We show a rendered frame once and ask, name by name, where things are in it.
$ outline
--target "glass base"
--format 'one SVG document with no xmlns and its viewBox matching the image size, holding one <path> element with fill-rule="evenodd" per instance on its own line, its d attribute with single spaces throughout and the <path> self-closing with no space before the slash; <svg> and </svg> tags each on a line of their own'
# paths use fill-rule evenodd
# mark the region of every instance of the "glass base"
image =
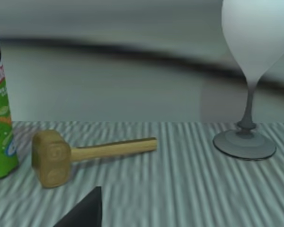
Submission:
<svg viewBox="0 0 284 227">
<path fill-rule="evenodd" d="M 226 155 L 248 160 L 266 159 L 276 152 L 275 143 L 256 132 L 242 135 L 236 130 L 224 131 L 214 137 L 213 144 Z"/>
</svg>

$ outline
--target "striped tablecloth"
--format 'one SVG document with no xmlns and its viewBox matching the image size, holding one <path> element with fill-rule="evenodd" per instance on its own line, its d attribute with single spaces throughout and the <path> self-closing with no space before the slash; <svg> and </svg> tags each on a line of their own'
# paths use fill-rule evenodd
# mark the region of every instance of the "striped tablecloth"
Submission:
<svg viewBox="0 0 284 227">
<path fill-rule="evenodd" d="M 259 125 L 278 145 L 269 160 L 227 157 L 212 145 L 231 124 L 16 122 L 20 168 L 0 180 L 0 227 L 51 227 L 95 186 L 103 227 L 284 227 L 284 123 Z M 32 135 L 56 129 L 73 146 L 155 136 L 156 152 L 73 164 L 64 186 L 42 189 Z"/>
</svg>

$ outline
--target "goblet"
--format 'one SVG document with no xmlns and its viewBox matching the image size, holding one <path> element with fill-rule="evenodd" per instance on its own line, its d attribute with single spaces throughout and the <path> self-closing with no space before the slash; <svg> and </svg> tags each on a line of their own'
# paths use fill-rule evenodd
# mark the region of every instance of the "goblet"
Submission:
<svg viewBox="0 0 284 227">
<path fill-rule="evenodd" d="M 222 30 L 245 75 L 248 97 L 238 129 L 217 134 L 213 143 L 232 157 L 269 158 L 276 152 L 276 144 L 253 131 L 252 106 L 258 81 L 284 55 L 284 0 L 224 0 Z"/>
</svg>

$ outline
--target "corrugated surface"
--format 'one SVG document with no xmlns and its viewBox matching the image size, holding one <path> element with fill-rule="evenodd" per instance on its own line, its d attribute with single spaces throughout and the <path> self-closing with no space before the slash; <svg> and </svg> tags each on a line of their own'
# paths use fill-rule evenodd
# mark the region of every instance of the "corrugated surface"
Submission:
<svg viewBox="0 0 284 227">
<path fill-rule="evenodd" d="M 73 146 L 156 136 L 157 152 L 73 165 L 68 184 L 43 190 L 30 167 L 30 140 L 55 128 Z M 284 227 L 284 124 L 260 125 L 274 139 L 269 160 L 247 162 L 212 146 L 228 124 L 15 123 L 21 167 L 0 181 L 0 227 L 51 227 L 95 186 L 103 227 Z"/>
</svg>

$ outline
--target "wooden mallet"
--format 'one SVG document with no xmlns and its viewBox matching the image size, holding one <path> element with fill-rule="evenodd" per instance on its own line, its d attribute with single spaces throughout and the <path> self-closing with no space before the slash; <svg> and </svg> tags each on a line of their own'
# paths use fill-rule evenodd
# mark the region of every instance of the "wooden mallet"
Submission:
<svg viewBox="0 0 284 227">
<path fill-rule="evenodd" d="M 68 181 L 71 163 L 97 157 L 143 153 L 157 149 L 156 138 L 129 140 L 86 148 L 71 148 L 55 130 L 44 130 L 33 137 L 32 167 L 44 188 Z"/>
</svg>

